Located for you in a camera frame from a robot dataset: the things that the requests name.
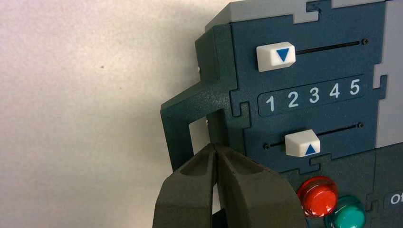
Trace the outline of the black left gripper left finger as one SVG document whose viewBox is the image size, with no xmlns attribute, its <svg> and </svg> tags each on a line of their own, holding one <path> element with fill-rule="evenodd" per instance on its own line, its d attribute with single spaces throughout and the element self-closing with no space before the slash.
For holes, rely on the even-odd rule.
<svg viewBox="0 0 403 228">
<path fill-rule="evenodd" d="M 216 182 L 216 150 L 210 143 L 165 179 L 155 203 L 153 227 L 212 227 Z"/>
</svg>

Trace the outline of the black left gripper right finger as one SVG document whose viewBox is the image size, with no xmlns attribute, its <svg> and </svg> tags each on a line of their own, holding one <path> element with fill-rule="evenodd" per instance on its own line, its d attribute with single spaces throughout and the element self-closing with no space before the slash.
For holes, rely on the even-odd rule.
<svg viewBox="0 0 403 228">
<path fill-rule="evenodd" d="M 304 228 L 295 190 L 278 172 L 216 145 L 219 198 L 230 228 Z"/>
</svg>

